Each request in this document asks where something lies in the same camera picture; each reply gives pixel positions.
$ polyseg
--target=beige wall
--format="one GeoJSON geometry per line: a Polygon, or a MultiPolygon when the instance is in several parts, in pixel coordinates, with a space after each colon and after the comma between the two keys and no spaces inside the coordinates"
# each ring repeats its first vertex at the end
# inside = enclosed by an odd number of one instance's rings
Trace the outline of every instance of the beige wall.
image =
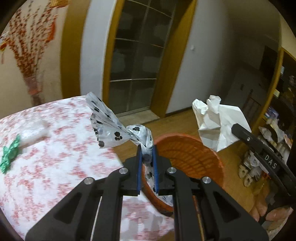
{"type": "Polygon", "coordinates": [[[296,58],[296,38],[282,15],[280,15],[279,47],[283,47],[296,58]]]}
{"type": "MultiPolygon", "coordinates": [[[[41,14],[47,2],[47,0],[34,0],[31,13],[34,13],[40,6],[39,14],[41,14]]],[[[21,7],[22,16],[27,13],[28,5],[29,1],[26,1],[21,7]]],[[[45,102],[62,99],[60,84],[60,48],[66,12],[67,7],[58,9],[54,39],[49,42],[41,59],[39,68],[40,75],[38,77],[43,77],[43,95],[45,102]]],[[[30,26],[31,21],[32,17],[28,21],[28,26],[30,26]]],[[[3,33],[8,30],[9,26],[5,28],[3,33]]],[[[30,95],[27,93],[27,87],[16,65],[13,52],[9,47],[4,51],[4,64],[0,64],[0,83],[0,102],[2,103],[0,107],[0,118],[32,107],[30,95]]]]}

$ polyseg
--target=door frame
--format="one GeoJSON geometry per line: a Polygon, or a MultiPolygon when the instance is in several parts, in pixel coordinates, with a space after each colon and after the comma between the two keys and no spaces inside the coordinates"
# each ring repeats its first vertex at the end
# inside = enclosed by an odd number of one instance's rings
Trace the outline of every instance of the door frame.
{"type": "MultiPolygon", "coordinates": [[[[103,90],[104,103],[109,104],[110,73],[115,38],[119,20],[125,0],[117,0],[111,24],[105,53],[103,90]]],[[[175,82],[181,67],[182,59],[187,46],[197,0],[178,0],[167,46],[158,73],[150,109],[159,117],[165,117],[175,82]]]]}

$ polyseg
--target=red and white floral tablecloth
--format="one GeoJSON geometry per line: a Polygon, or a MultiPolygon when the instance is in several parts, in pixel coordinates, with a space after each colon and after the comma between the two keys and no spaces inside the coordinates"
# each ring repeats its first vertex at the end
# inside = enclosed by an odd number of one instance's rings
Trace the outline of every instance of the red and white floral tablecloth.
{"type": "MultiPolygon", "coordinates": [[[[38,112],[49,135],[22,150],[11,170],[0,173],[0,208],[24,239],[28,230],[85,177],[100,179],[122,166],[112,149],[99,149],[85,97],[50,102],[0,120],[0,155],[22,124],[38,112]]],[[[173,230],[141,193],[124,197],[121,240],[157,240],[173,230]]]]}

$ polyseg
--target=ceiling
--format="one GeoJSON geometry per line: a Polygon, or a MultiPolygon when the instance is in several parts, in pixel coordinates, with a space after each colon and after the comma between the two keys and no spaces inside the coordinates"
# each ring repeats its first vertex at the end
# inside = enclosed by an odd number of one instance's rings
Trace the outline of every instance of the ceiling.
{"type": "Polygon", "coordinates": [[[268,0],[223,0],[238,34],[277,51],[279,12],[268,0]]]}

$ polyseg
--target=white paper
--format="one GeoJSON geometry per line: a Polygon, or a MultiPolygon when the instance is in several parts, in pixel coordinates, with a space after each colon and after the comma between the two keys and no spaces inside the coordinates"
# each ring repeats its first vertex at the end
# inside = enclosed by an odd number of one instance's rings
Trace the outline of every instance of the white paper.
{"type": "Polygon", "coordinates": [[[238,123],[251,132],[251,128],[240,108],[223,105],[220,102],[219,96],[210,95],[207,104],[198,99],[195,99],[192,103],[202,143],[216,152],[239,140],[231,132],[234,124],[238,123]]]}

